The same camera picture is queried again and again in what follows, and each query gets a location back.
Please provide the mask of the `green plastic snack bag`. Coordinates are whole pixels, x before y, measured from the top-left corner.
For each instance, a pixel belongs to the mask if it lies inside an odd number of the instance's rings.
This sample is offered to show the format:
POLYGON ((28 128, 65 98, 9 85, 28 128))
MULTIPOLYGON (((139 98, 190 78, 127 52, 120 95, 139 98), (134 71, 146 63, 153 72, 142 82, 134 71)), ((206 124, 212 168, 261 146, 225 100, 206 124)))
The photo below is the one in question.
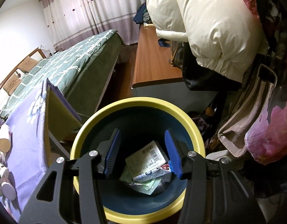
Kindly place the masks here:
POLYGON ((132 180, 130 171, 125 167, 120 177, 120 181, 136 192, 146 195, 155 195, 162 193, 167 189, 171 181, 171 173, 139 183, 132 180))

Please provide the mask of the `pink carton box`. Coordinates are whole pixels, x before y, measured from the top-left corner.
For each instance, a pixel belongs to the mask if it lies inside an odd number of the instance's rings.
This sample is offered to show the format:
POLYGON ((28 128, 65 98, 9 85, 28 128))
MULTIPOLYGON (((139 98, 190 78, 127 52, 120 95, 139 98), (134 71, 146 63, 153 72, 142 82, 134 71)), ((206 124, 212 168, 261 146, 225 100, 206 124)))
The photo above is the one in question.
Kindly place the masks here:
POLYGON ((161 167, 168 162, 160 145, 152 141, 142 149, 133 153, 125 159, 127 168, 134 181, 147 181, 150 175, 155 172, 155 169, 161 167))

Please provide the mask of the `green white cylinder can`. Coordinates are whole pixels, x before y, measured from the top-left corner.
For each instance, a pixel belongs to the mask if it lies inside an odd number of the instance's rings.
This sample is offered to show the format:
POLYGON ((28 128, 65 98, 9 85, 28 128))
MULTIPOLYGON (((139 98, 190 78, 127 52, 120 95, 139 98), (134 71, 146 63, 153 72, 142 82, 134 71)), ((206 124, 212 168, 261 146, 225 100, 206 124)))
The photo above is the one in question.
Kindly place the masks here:
POLYGON ((16 199, 16 190, 9 181, 9 169, 0 163, 0 196, 13 201, 16 199))

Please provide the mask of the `white paper cup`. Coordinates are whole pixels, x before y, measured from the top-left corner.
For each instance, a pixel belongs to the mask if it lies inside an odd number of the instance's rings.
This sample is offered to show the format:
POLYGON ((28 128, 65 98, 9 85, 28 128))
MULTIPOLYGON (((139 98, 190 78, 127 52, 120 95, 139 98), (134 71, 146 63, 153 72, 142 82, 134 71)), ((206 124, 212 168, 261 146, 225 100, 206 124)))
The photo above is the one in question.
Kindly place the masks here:
POLYGON ((0 128, 0 152, 7 153, 11 149, 11 131, 7 124, 0 128))

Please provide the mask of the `yellow rimmed blue trash bin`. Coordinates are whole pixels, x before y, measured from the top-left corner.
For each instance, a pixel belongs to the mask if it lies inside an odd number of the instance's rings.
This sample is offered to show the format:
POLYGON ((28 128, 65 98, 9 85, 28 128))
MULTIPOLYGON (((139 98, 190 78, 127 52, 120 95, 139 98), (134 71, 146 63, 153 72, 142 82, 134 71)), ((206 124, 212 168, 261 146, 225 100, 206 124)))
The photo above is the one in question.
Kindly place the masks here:
POLYGON ((193 120, 177 106, 157 98, 133 97, 119 100, 93 114, 79 130, 70 158, 77 159, 110 139, 115 129, 121 144, 112 175, 99 182, 106 218, 115 223, 155 223, 182 208, 186 181, 173 177, 168 188, 145 195, 119 180, 128 156, 152 141, 165 147, 165 131, 185 142, 189 149, 205 154, 202 136, 193 120))

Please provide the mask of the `beige handbag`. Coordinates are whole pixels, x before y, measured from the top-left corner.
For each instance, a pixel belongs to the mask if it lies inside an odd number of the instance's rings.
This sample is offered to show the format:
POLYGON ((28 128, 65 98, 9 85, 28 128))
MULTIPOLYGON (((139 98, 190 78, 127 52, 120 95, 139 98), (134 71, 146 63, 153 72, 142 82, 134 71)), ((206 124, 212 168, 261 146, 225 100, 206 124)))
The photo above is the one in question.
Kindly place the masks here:
POLYGON ((275 72, 260 64, 251 92, 235 114, 218 131, 218 139, 233 157, 242 157, 247 151, 245 134, 259 117, 276 83, 275 72))

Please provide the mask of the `purple floral tablecloth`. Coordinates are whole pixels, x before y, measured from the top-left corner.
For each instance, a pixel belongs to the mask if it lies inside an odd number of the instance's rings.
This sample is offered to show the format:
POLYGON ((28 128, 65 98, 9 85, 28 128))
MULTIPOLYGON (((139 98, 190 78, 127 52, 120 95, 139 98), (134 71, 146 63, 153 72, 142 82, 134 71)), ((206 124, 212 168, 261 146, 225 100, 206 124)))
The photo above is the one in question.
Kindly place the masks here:
POLYGON ((0 197, 15 221, 20 219, 32 192, 53 163, 49 134, 63 140, 81 125, 81 117, 48 79, 41 81, 11 112, 5 122, 11 131, 11 149, 5 165, 16 199, 0 197))

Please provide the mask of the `pink floral garment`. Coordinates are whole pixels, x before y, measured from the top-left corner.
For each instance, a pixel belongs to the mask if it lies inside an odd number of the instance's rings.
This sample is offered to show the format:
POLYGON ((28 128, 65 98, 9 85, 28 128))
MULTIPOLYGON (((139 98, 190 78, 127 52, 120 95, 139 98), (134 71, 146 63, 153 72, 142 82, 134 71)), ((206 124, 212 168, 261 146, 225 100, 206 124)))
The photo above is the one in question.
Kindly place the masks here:
POLYGON ((287 154, 287 97, 271 97, 244 137, 247 150, 261 164, 287 154))

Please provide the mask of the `bed with green plaid duvet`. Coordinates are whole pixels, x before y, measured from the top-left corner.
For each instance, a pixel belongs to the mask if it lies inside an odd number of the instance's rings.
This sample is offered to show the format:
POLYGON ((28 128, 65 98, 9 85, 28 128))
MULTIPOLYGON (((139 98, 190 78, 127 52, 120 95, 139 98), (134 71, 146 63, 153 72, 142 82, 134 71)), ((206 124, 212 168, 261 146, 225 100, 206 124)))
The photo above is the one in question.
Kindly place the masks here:
POLYGON ((123 44, 117 31, 110 29, 40 60, 9 96, 0 117, 7 119, 33 89, 48 79, 85 122, 101 103, 123 44))

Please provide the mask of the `wooden headboard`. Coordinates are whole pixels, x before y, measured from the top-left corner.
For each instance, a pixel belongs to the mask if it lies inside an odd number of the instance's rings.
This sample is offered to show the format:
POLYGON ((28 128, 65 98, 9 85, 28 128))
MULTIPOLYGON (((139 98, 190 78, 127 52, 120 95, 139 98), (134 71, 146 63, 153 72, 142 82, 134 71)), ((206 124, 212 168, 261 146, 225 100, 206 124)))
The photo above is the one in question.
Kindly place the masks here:
MULTIPOLYGON (((35 60, 42 60, 46 58, 46 55, 44 54, 43 50, 41 50, 40 48, 36 48, 35 50, 33 50, 31 53, 29 53, 27 56, 30 56, 31 58, 35 59, 35 60)), ((21 62, 19 62, 10 72, 9 74, 5 77, 4 80, 2 80, 2 82, 0 83, 0 91, 3 89, 4 84, 7 82, 7 80, 13 75, 16 74, 20 79, 22 78, 22 74, 24 74, 25 72, 22 72, 20 69, 18 69, 18 66, 21 62)))

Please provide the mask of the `left brown pillow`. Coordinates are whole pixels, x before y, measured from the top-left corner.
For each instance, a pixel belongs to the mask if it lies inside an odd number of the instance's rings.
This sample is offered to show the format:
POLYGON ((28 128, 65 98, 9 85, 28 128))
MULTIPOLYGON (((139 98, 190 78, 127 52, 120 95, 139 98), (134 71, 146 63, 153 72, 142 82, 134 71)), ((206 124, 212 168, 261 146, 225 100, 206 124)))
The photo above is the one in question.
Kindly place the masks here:
POLYGON ((20 83, 21 83, 21 79, 16 74, 13 74, 4 84, 3 89, 10 96, 13 94, 16 88, 20 85, 20 83))

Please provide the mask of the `brown pillow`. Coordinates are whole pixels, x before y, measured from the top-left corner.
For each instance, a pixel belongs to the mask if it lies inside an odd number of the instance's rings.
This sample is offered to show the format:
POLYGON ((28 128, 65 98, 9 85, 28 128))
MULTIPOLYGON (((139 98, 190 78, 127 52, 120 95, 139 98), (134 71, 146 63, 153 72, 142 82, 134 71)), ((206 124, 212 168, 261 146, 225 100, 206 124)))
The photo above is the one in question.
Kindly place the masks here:
POLYGON ((20 69, 22 72, 30 72, 35 66, 37 66, 39 63, 38 60, 35 60, 31 58, 30 56, 27 56, 24 60, 21 61, 21 63, 18 66, 18 69, 20 69))
POLYGON ((4 84, 3 89, 10 96, 13 94, 16 88, 20 85, 20 83, 21 83, 21 79, 16 74, 13 74, 4 84))

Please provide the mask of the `right brown pillow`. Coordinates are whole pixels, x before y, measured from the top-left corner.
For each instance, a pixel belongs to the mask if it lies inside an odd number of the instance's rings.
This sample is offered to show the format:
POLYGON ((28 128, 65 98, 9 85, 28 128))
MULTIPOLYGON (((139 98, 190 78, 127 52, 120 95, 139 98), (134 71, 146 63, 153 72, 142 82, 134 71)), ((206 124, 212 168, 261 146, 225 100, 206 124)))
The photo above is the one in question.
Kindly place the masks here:
POLYGON ((27 56, 24 60, 21 61, 21 63, 18 66, 18 69, 20 69, 22 72, 30 72, 35 66, 37 66, 39 63, 38 60, 35 60, 31 58, 30 56, 27 56))

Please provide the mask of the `wooden desk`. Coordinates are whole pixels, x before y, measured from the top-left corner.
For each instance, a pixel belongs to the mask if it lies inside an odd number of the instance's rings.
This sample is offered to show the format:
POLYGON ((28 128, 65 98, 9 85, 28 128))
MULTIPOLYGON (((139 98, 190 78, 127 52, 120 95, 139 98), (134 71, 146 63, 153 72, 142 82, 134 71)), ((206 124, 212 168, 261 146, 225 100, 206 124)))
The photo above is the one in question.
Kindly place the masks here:
POLYGON ((155 27, 140 26, 132 88, 183 81, 181 70, 169 63, 170 49, 158 39, 155 27))

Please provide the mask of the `cream puffer jacket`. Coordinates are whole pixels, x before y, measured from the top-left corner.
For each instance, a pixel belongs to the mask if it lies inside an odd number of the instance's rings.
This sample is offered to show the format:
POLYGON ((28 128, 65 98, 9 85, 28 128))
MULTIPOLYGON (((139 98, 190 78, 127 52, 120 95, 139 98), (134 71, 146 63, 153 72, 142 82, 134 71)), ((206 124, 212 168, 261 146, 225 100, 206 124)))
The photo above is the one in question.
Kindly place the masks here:
POLYGON ((243 0, 146 0, 157 36, 188 43, 197 63, 242 82, 263 37, 243 0))

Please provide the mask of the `pink striped curtain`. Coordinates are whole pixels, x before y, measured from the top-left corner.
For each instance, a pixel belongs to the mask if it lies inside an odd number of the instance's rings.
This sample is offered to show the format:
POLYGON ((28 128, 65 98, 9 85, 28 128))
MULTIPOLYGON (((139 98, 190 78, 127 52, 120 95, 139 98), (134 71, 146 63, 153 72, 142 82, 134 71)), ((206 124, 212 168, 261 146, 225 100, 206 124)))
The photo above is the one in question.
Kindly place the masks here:
POLYGON ((139 25, 133 21, 146 0, 40 0, 56 50, 114 29, 123 42, 138 42, 139 25))

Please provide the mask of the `clothes pile on desk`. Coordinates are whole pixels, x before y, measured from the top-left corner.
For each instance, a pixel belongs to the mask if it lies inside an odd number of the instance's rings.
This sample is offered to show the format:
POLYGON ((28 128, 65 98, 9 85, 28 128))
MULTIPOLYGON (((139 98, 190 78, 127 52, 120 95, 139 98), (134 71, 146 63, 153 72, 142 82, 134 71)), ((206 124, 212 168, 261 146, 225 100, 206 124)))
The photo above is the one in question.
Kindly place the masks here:
POLYGON ((133 22, 136 24, 152 24, 150 14, 146 8, 146 3, 143 3, 137 10, 135 16, 133 17, 133 22))

